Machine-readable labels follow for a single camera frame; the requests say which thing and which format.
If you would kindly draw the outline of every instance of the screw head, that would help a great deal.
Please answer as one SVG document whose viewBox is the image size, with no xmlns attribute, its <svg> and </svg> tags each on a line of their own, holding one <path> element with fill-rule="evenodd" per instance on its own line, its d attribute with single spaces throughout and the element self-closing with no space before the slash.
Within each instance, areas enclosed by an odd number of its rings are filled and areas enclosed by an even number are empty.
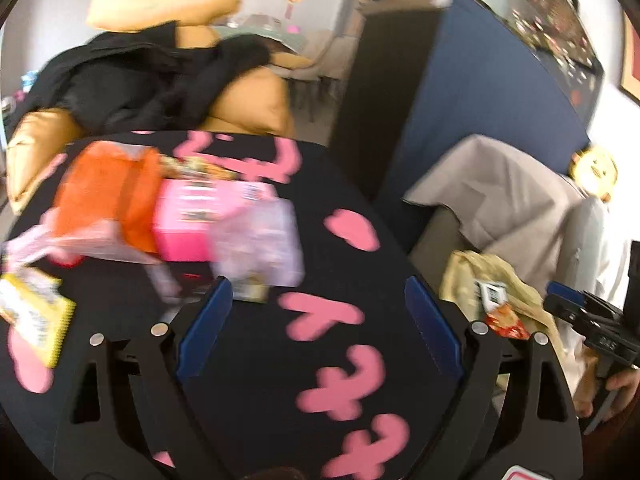
<svg viewBox="0 0 640 480">
<path fill-rule="evenodd" d="M 549 342 L 549 338 L 546 336 L 545 333 L 542 332 L 536 332 L 533 335 L 533 339 L 536 341 L 536 343 L 538 343 L 539 345 L 546 345 Z"/>
<path fill-rule="evenodd" d="M 100 346 L 104 342 L 104 335 L 100 332 L 93 334 L 89 338 L 89 344 L 91 346 Z"/>
<path fill-rule="evenodd" d="M 166 334 L 169 331 L 169 326 L 167 323 L 156 323 L 151 327 L 151 335 L 156 337 L 160 337 L 161 335 Z"/>
<path fill-rule="evenodd" d="M 478 335 L 485 335 L 489 332 L 489 327 L 482 321 L 474 321 L 471 324 L 471 330 Z"/>
</svg>

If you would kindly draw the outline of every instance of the white sticker with red border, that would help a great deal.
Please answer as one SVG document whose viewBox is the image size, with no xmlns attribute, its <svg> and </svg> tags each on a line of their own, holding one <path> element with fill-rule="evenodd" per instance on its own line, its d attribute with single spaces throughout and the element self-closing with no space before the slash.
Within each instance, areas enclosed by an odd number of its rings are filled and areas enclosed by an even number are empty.
<svg viewBox="0 0 640 480">
<path fill-rule="evenodd" d="M 550 480 L 546 476 L 540 476 L 531 471 L 527 471 L 519 465 L 511 467 L 502 477 L 502 480 Z"/>
</svg>

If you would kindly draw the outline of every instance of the pink package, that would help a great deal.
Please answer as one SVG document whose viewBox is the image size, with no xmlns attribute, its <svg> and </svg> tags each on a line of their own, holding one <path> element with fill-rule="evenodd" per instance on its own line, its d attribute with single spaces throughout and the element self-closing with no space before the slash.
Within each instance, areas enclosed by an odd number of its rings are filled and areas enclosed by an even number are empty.
<svg viewBox="0 0 640 480">
<path fill-rule="evenodd" d="M 233 215 L 251 200 L 272 200 L 275 188 L 263 182 L 165 180 L 156 203 L 154 235 L 168 262 L 214 261 L 209 226 Z"/>
</svg>

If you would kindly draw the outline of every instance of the framed picture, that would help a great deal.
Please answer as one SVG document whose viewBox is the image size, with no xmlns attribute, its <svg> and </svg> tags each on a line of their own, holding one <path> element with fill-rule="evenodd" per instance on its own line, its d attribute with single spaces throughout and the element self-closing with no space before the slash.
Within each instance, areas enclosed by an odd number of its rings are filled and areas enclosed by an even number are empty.
<svg viewBox="0 0 640 480">
<path fill-rule="evenodd" d="M 640 104 L 640 36 L 625 14 L 625 53 L 620 87 Z"/>
</svg>

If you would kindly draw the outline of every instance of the yellow round toy face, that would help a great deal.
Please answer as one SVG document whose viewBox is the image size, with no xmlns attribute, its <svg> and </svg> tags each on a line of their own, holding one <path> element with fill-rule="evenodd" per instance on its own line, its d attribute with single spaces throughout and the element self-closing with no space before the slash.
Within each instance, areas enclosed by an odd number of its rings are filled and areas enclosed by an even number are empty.
<svg viewBox="0 0 640 480">
<path fill-rule="evenodd" d="M 611 154 L 599 146 L 575 153 L 570 174 L 579 187 L 603 202 L 611 199 L 613 187 L 618 181 L 616 163 Z"/>
</svg>

